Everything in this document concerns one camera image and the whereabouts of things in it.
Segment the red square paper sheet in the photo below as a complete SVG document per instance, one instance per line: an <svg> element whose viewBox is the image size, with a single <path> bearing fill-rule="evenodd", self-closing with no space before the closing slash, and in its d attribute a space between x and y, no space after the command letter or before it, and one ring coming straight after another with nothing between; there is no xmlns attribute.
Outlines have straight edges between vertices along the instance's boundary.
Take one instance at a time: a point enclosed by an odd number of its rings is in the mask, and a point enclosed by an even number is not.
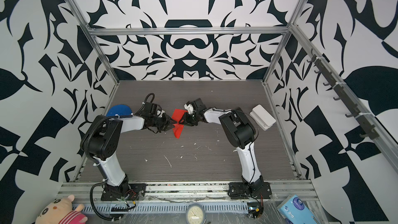
<svg viewBox="0 0 398 224"><path fill-rule="evenodd" d="M180 124L180 121L183 119L183 116L187 113L186 110L180 110L180 109L175 109L172 115L172 119L176 121L176 123L173 124L173 133L175 138L179 139L181 136L181 133L184 129L184 125Z"/></svg>

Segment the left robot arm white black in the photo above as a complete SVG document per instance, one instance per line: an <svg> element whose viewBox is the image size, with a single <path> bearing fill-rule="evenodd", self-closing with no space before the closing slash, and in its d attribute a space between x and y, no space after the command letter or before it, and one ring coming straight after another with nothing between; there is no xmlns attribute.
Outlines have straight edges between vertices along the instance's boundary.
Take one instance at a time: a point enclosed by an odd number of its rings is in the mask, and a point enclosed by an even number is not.
<svg viewBox="0 0 398 224"><path fill-rule="evenodd" d="M140 130L161 133L176 124L177 121L157 104L146 102L136 114L129 106L120 104L111 107L106 115L95 117L82 138L80 148L94 166L99 167L107 185L118 187L127 178L116 155L120 135Z"/></svg>

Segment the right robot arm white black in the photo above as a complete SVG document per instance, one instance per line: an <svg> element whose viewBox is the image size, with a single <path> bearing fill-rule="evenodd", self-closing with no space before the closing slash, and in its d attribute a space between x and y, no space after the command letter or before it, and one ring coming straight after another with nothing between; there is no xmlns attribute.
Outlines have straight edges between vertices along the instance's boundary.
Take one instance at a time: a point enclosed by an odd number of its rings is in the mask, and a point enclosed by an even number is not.
<svg viewBox="0 0 398 224"><path fill-rule="evenodd" d="M256 128L240 108L234 110L210 108L198 98L187 102L184 109L186 112L178 121L182 125L192 127L203 122L222 126L228 141L238 152L243 182L253 184L261 178L254 151Z"/></svg>

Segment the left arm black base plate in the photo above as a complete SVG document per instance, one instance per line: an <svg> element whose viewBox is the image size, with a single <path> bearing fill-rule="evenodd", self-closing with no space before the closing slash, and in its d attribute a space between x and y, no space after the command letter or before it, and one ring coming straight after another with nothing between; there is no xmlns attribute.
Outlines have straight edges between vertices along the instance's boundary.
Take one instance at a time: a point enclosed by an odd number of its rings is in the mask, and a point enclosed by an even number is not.
<svg viewBox="0 0 398 224"><path fill-rule="evenodd" d="M147 184L122 184L120 186L111 186L106 184L101 196L102 201L116 201L125 198L128 201L138 200L144 197Z"/></svg>

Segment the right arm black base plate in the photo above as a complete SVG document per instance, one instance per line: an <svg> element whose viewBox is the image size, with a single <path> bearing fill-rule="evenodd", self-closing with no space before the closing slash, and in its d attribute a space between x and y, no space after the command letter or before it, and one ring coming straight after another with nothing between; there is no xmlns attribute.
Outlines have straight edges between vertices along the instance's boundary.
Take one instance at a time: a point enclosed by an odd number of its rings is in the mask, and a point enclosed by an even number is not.
<svg viewBox="0 0 398 224"><path fill-rule="evenodd" d="M228 196L233 200L239 199L270 199L272 190L268 182L247 183L229 183Z"/></svg>

